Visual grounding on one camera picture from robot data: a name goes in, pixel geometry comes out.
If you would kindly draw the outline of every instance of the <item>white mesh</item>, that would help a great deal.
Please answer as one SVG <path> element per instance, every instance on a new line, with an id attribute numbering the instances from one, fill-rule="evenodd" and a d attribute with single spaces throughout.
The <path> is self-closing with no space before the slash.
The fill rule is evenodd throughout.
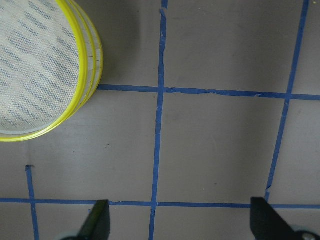
<path id="1" fill-rule="evenodd" d="M 78 78 L 76 40 L 56 1 L 0 0 L 0 134 L 52 124 Z"/>

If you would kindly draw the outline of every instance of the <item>yellow rim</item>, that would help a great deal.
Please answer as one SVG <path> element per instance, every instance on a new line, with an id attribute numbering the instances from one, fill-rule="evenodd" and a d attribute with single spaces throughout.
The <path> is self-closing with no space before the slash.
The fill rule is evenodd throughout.
<path id="1" fill-rule="evenodd" d="M 90 17 L 87 15 L 87 13 L 79 6 L 78 3 L 76 3 L 75 1 L 73 1 L 74 5 L 76 5 L 79 9 L 82 10 L 82 14 L 85 15 L 86 19 L 89 21 L 90 25 L 92 26 L 92 29 L 96 35 L 97 41 L 98 41 L 98 45 L 100 48 L 100 72 L 99 72 L 99 80 L 96 82 L 95 86 L 94 86 L 94 91 L 90 94 L 89 98 L 87 99 L 87 101 L 92 97 L 92 95 L 95 93 L 95 91 L 97 90 L 99 83 L 101 81 L 101 77 L 103 74 L 103 70 L 104 70 L 104 50 L 102 47 L 102 42 L 98 33 L 97 28 L 95 27 L 94 23 L 91 21 Z"/>
<path id="2" fill-rule="evenodd" d="M 71 8 L 68 6 L 67 2 L 65 0 L 55 0 L 60 9 L 63 11 L 66 19 L 68 20 L 71 29 L 73 31 L 73 35 L 75 37 L 77 49 L 78 49 L 78 55 L 79 55 L 79 77 L 78 77 L 78 84 L 75 89 L 74 96 L 67 107 L 67 109 L 64 111 L 64 113 L 50 126 L 46 127 L 43 130 L 33 132 L 26 135 L 20 135 L 20 136 L 8 136 L 8 137 L 0 137 L 0 142 L 19 142 L 19 141 L 25 141 L 34 139 L 36 137 L 42 136 L 46 134 L 47 132 L 55 129 L 60 124 L 62 124 L 65 120 L 67 120 L 75 111 L 77 108 L 79 102 L 81 101 L 81 98 L 83 96 L 85 85 L 87 82 L 87 76 L 88 76 L 88 53 L 87 48 L 85 44 L 85 38 L 81 31 L 81 27 L 77 21 L 76 16 L 74 15 Z"/>
<path id="3" fill-rule="evenodd" d="M 93 70 L 92 70 L 90 87 L 88 89 L 88 92 L 85 94 L 85 97 L 84 97 L 83 101 L 80 103 L 80 105 L 76 108 L 75 112 L 73 113 L 73 114 L 75 114 L 89 100 L 90 91 L 91 91 L 91 89 L 92 89 L 92 87 L 94 85 L 94 81 L 95 81 L 95 78 L 96 78 L 97 53 L 96 53 L 96 45 L 95 45 L 94 37 L 92 36 L 91 30 L 90 30 L 90 28 L 89 28 L 89 26 L 87 24 L 87 21 L 85 20 L 85 18 L 83 17 L 83 15 L 79 11 L 79 9 L 77 8 L 79 6 L 76 6 L 75 2 L 73 0 L 70 0 L 69 3 L 73 7 L 73 9 L 77 12 L 79 18 L 81 19 L 82 23 L 84 24 L 84 28 L 85 28 L 86 32 L 88 33 L 89 40 L 90 40 L 90 43 L 91 43 L 91 48 L 92 48 L 92 60 L 93 60 Z"/>

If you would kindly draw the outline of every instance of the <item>sieve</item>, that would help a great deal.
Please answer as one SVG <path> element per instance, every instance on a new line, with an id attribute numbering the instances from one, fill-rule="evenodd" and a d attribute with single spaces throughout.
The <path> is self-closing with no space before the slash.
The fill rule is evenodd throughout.
<path id="1" fill-rule="evenodd" d="M 94 94 L 98 32 L 73 0 L 0 0 L 0 141 L 39 137 Z"/>

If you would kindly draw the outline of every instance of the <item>blue tape line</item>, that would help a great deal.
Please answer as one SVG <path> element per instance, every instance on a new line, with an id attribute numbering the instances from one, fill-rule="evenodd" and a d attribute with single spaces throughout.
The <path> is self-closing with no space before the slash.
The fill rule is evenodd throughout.
<path id="1" fill-rule="evenodd" d="M 278 163 L 280 147 L 281 147 L 281 143 L 282 143 L 282 138 L 284 136 L 284 130 L 285 130 L 285 125 L 286 125 L 286 120 L 287 120 L 287 115 L 288 115 L 288 110 L 289 110 L 289 104 L 290 104 L 290 100 L 286 99 L 284 101 L 282 117 L 281 117 L 280 126 L 279 126 L 279 130 L 278 130 L 278 135 L 277 135 L 277 138 L 276 138 L 276 143 L 275 143 L 275 147 L 274 147 L 272 163 L 271 163 L 268 182 L 267 182 L 267 185 L 266 185 L 266 190 L 265 190 L 265 195 L 264 195 L 264 198 L 265 198 L 266 201 L 269 200 L 269 197 L 270 197 L 269 189 L 271 188 L 272 183 L 274 181 L 274 177 L 275 177 L 276 166 L 277 166 L 277 163 Z"/>
<path id="2" fill-rule="evenodd" d="M 156 86 L 129 86 L 129 85 L 108 85 L 100 84 L 98 90 L 109 91 L 126 91 L 126 92 L 142 92 L 142 93 L 157 93 L 158 87 Z"/>
<path id="3" fill-rule="evenodd" d="M 274 209 L 320 209 L 320 205 L 302 205 L 302 204 L 271 204 Z"/>
<path id="4" fill-rule="evenodd" d="M 63 204 L 63 205 L 94 205 L 95 200 L 63 200 L 63 199 L 35 199 L 36 204 Z M 30 199 L 25 198 L 0 198 L 0 203 L 29 204 Z M 140 206 L 152 207 L 151 201 L 109 201 L 110 206 Z M 157 202 L 157 207 L 181 208 L 231 208 L 248 209 L 250 204 L 245 203 L 206 203 L 206 202 Z M 312 204 L 272 204 L 275 209 L 320 209 L 320 205 Z"/>
<path id="5" fill-rule="evenodd" d="M 164 8 L 164 9 L 168 9 L 168 0 L 162 0 L 161 6 L 162 6 L 162 8 Z"/>
<path id="6" fill-rule="evenodd" d="M 158 93 L 157 86 L 130 86 L 130 85 L 109 85 L 100 84 L 98 90 L 107 91 L 124 91 L 124 92 L 140 92 L 140 93 Z M 310 100 L 320 101 L 320 95 L 308 94 L 289 94 L 282 92 L 264 92 L 264 91 L 236 91 L 236 90 L 216 90 L 201 88 L 183 88 L 183 87 L 164 87 L 166 94 L 217 94 L 230 97 L 252 97 L 252 98 L 270 98 L 270 99 L 286 99 L 291 100 Z"/>
<path id="7" fill-rule="evenodd" d="M 298 68 L 298 62 L 299 62 L 299 56 L 300 56 L 300 50 L 301 50 L 302 40 L 304 38 L 304 29 L 306 26 L 308 7 L 309 7 L 309 0 L 304 0 L 303 6 L 302 6 L 301 17 L 300 17 L 298 35 L 296 37 L 293 61 L 292 61 L 292 66 L 291 66 L 291 73 L 290 73 L 288 87 L 286 90 L 287 94 L 291 94 L 292 90 L 294 88 L 294 83 L 295 83 L 295 78 L 296 78 L 296 73 L 297 73 L 297 68 Z"/>
<path id="8" fill-rule="evenodd" d="M 181 87 L 166 87 L 165 93 L 181 93 L 181 94 L 217 94 L 221 96 L 233 97 L 257 97 L 257 98 L 273 98 L 285 99 L 285 93 L 279 92 L 262 92 L 262 91 L 235 91 L 235 90 L 215 90 L 215 89 L 198 89 L 198 88 L 181 88 Z"/>
<path id="9" fill-rule="evenodd" d="M 39 240 L 40 237 L 39 237 L 38 217 L 37 217 L 37 211 L 36 211 L 35 191 L 34 191 L 34 185 L 32 182 L 31 168 L 32 168 L 32 165 L 25 166 L 26 179 L 27 179 L 28 190 L 29 190 L 30 206 L 31 206 L 34 240 Z"/>
<path id="10" fill-rule="evenodd" d="M 320 95 L 292 94 L 292 100 L 320 101 Z"/>
<path id="11" fill-rule="evenodd" d="M 162 0 L 161 6 L 168 7 L 168 1 Z M 155 232 L 155 217 L 157 209 L 157 194 L 158 194 L 158 179 L 159 179 L 159 161 L 160 161 L 160 146 L 161 146 L 161 126 L 162 126 L 162 111 L 164 103 L 165 90 L 165 64 L 164 55 L 166 49 L 167 38 L 167 18 L 164 10 L 160 9 L 160 41 L 159 41 L 159 67 L 158 67 L 158 99 L 155 118 L 155 140 L 154 140 L 154 164 L 153 164 L 153 180 L 152 180 L 152 197 L 151 197 L 151 213 L 149 225 L 149 240 L 154 239 Z"/>
<path id="12" fill-rule="evenodd" d="M 110 205 L 115 206 L 140 206 L 140 207 L 151 207 L 153 204 L 149 201 L 110 201 Z"/>
<path id="13" fill-rule="evenodd" d="M 62 199 L 36 199 L 37 204 L 74 204 L 74 205 L 95 205 L 95 200 L 62 200 Z"/>
<path id="14" fill-rule="evenodd" d="M 29 204 L 30 199 L 25 198 L 0 198 L 0 203 Z"/>
<path id="15" fill-rule="evenodd" d="M 300 55 L 302 40 L 303 40 L 303 36 L 304 36 L 304 28 L 306 26 L 308 7 L 309 7 L 309 0 L 304 0 L 303 6 L 302 6 L 301 17 L 300 17 L 299 30 L 298 30 L 298 34 L 297 34 L 297 38 L 296 38 L 295 49 L 294 49 L 293 61 L 292 61 L 292 66 L 291 66 L 291 73 L 290 73 L 288 87 L 286 90 L 286 98 L 284 101 L 282 117 L 281 117 L 281 121 L 280 121 L 280 126 L 279 126 L 279 131 L 278 131 L 278 135 L 277 135 L 277 139 L 276 139 L 275 148 L 274 148 L 274 153 L 273 153 L 272 163 L 271 163 L 271 167 L 270 167 L 268 182 L 267 182 L 266 189 L 265 189 L 264 198 L 266 199 L 266 201 L 268 201 L 270 198 L 269 190 L 272 187 L 274 177 L 275 177 L 276 167 L 277 167 L 278 158 L 279 158 L 279 152 L 280 152 L 281 143 L 282 143 L 285 125 L 286 125 L 286 120 L 287 120 L 287 116 L 288 116 L 290 99 L 292 97 L 292 91 L 293 91 L 293 87 L 294 87 L 294 83 L 295 83 L 295 77 L 296 77 L 296 72 L 297 72 L 297 67 L 298 67 L 298 62 L 299 62 L 299 55 Z"/>

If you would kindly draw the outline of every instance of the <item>gray surface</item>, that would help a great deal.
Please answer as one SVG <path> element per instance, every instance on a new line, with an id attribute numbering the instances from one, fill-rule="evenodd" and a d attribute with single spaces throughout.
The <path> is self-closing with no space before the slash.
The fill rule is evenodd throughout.
<path id="1" fill-rule="evenodd" d="M 253 240 L 248 209 L 159 207 L 155 240 Z"/>
<path id="2" fill-rule="evenodd" d="M 98 91 L 61 127 L 29 142 L 40 199 L 150 201 L 157 99 Z"/>
<path id="3" fill-rule="evenodd" d="M 312 4 L 306 19 L 299 65 L 296 72 L 293 93 L 297 94 L 320 94 L 320 4 Z"/>
<path id="4" fill-rule="evenodd" d="M 172 0 L 167 87 L 285 92 L 302 1 Z"/>
<path id="5" fill-rule="evenodd" d="M 320 235 L 320 209 L 277 209 L 276 211 L 295 231 L 307 230 Z"/>
<path id="6" fill-rule="evenodd" d="M 25 166 L 29 164 L 27 142 L 0 142 L 0 198 L 28 198 L 28 183 Z"/>
<path id="7" fill-rule="evenodd" d="M 40 239 L 60 240 L 76 234 L 92 207 L 92 205 L 37 205 Z M 147 207 L 111 206 L 109 240 L 147 240 L 149 215 L 150 209 Z"/>
<path id="8" fill-rule="evenodd" d="M 77 0 L 99 31 L 102 84 L 157 86 L 161 0 Z"/>
<path id="9" fill-rule="evenodd" d="M 105 52 L 103 84 L 157 86 L 161 0 L 77 0 Z M 320 4 L 310 2 L 294 92 L 320 94 Z M 285 92 L 302 1 L 169 0 L 165 86 Z M 248 204 L 263 196 L 283 99 L 165 93 L 157 200 Z M 150 201 L 157 94 L 98 91 L 37 139 L 0 143 L 0 198 Z M 290 103 L 273 204 L 320 204 L 318 101 Z M 40 240 L 78 230 L 91 205 L 37 204 Z M 277 209 L 320 229 L 319 210 Z M 32 240 L 30 204 L 1 203 L 3 239 Z M 146 240 L 150 207 L 111 207 L 111 240 Z M 155 240 L 253 240 L 249 209 L 157 207 Z"/>
<path id="10" fill-rule="evenodd" d="M 271 203 L 319 204 L 319 116 L 319 102 L 291 101 L 270 190 Z"/>
<path id="11" fill-rule="evenodd" d="M 263 196 L 283 100 L 168 94 L 158 200 L 249 203 Z"/>
<path id="12" fill-rule="evenodd" d="M 30 204 L 0 204 L 0 234 L 5 240 L 34 239 Z"/>

